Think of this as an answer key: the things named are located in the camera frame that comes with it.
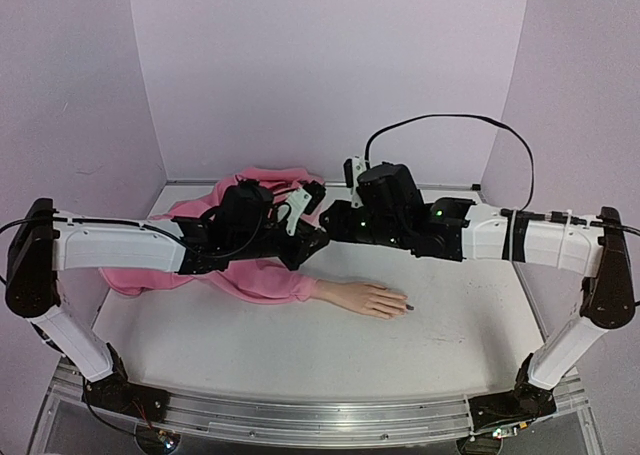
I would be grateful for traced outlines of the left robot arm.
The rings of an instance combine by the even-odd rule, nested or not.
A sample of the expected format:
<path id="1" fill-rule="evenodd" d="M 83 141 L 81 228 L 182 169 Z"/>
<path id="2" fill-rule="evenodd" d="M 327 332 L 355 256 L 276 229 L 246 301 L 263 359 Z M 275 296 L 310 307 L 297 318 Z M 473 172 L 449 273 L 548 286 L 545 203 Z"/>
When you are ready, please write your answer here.
<path id="1" fill-rule="evenodd" d="M 296 270 L 328 242 L 305 219 L 325 194 L 316 181 L 277 191 L 244 180 L 194 216 L 144 220 L 81 216 L 39 198 L 22 219 L 1 228 L 16 231 L 6 257 L 6 306 L 96 382 L 95 393 L 111 410 L 126 411 L 134 388 L 119 376 L 117 352 L 92 329 L 107 290 L 99 270 L 199 276 L 264 258 Z"/>

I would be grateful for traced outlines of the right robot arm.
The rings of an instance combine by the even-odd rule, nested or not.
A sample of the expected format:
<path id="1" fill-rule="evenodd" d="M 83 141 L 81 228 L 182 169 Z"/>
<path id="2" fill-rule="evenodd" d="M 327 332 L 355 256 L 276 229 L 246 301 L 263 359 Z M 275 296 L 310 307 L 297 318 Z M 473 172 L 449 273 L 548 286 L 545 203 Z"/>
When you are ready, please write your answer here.
<path id="1" fill-rule="evenodd" d="M 416 258 L 453 262 L 505 262 L 525 277 L 525 286 L 552 316 L 553 329 L 526 364 L 525 380 L 554 388 L 561 377 L 606 333 L 636 314 L 634 277 L 618 212 L 536 213 L 499 208 L 471 198 L 425 201 L 401 164 L 367 168 L 346 162 L 350 197 L 336 200 L 320 224 L 333 241 L 396 248 Z"/>

